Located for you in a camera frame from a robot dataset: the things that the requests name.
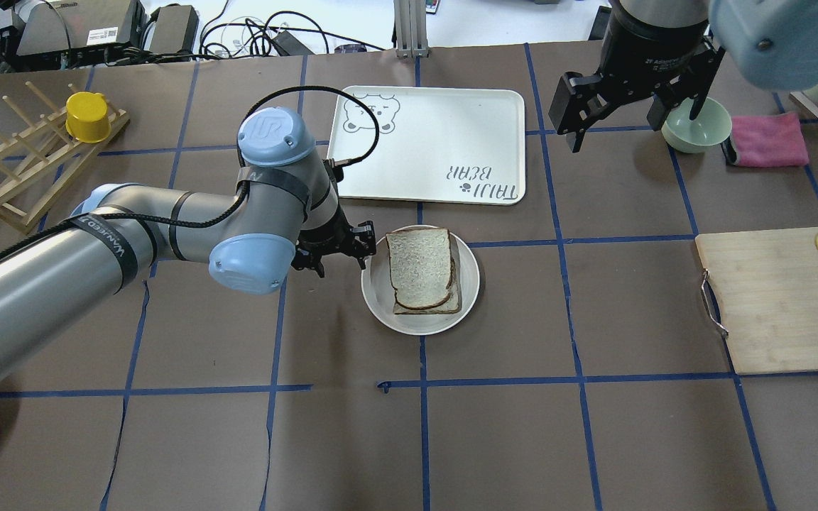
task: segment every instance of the cartoon bear face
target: cartoon bear face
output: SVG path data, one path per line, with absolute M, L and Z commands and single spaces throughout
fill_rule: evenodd
M 393 117 L 400 111 L 400 102 L 393 96 L 381 96 L 380 94 L 365 94 L 356 96 L 377 116 L 377 124 L 381 126 L 381 133 L 390 133 L 396 128 Z M 353 101 L 346 101 L 344 109 L 347 111 L 347 119 L 343 123 L 343 129 L 347 133 L 355 133 L 360 129 L 374 129 L 374 122 L 368 117 L 366 111 L 361 109 Z

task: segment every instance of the yellow cup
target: yellow cup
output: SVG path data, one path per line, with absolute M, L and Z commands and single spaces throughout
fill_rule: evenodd
M 111 133 L 107 98 L 100 93 L 71 94 L 65 104 L 65 129 L 81 142 L 102 142 Z

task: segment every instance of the pink cloth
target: pink cloth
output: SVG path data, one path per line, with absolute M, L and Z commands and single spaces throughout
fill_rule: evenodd
M 809 155 L 796 112 L 781 116 L 736 116 L 731 119 L 731 144 L 737 158 L 733 165 L 770 167 L 803 166 Z

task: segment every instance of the green object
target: green object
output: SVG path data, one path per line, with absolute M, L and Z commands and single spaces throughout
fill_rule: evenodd
M 690 120 L 691 108 L 692 100 L 685 100 L 662 125 L 662 136 L 672 148 L 682 153 L 702 153 L 731 135 L 731 116 L 721 103 L 707 97 L 694 121 Z

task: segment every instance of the brown table surface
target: brown table surface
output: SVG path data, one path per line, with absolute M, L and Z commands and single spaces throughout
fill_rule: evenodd
M 423 222 L 473 247 L 484 291 L 459 326 L 389 330 L 347 258 L 269 297 L 161 262 L 0 384 L 0 510 L 818 509 L 818 374 L 734 375 L 692 242 L 818 226 L 818 122 L 802 125 L 808 167 L 729 168 L 717 150 L 673 153 L 643 101 L 573 155 L 547 107 L 559 74 L 591 72 L 599 48 L 0 75 L 0 96 L 30 114 L 43 106 L 27 79 L 59 101 L 69 82 L 102 92 L 132 116 L 49 224 L 103 183 L 233 193 L 241 115 L 299 83 L 512 89 L 528 130 L 517 206 L 344 200 L 379 233 Z M 795 108 L 730 60 L 711 95 L 731 114 Z M 277 104 L 328 137 L 334 97 Z M 2 101 L 0 126 L 20 126 Z M 0 222 L 0 248 L 17 239 Z

